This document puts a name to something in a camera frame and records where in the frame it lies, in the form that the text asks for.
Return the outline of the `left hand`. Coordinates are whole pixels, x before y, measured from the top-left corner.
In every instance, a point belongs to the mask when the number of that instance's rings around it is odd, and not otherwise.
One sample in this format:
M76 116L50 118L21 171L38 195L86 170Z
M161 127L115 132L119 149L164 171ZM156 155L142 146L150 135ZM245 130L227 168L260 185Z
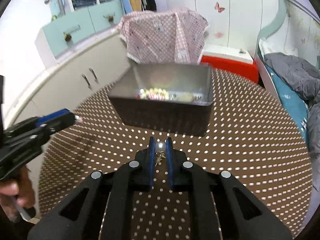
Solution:
M18 211L10 199L11 196L16 199L19 206L26 209L35 205L35 193L28 171L24 166L20 170L18 180L1 182L1 207L10 220L14 220L18 216Z

